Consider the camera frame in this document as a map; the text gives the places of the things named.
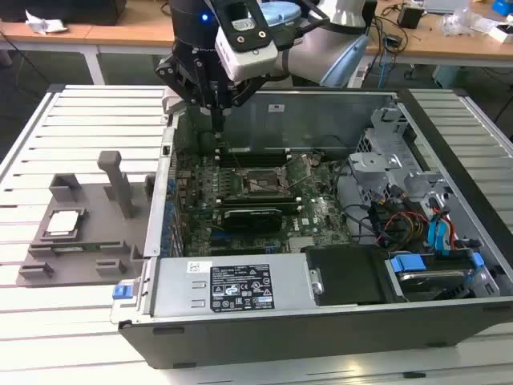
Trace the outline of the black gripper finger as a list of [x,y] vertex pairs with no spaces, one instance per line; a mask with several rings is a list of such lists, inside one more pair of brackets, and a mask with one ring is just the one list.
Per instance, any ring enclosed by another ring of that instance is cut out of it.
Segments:
[[235,83],[226,76],[218,81],[218,132],[224,130],[225,112],[240,107],[265,84],[264,76]]
[[198,55],[181,62],[174,55],[160,61],[156,74],[185,102],[196,105],[204,115],[210,115],[212,130],[219,131],[219,108],[216,91],[208,78],[207,65]]

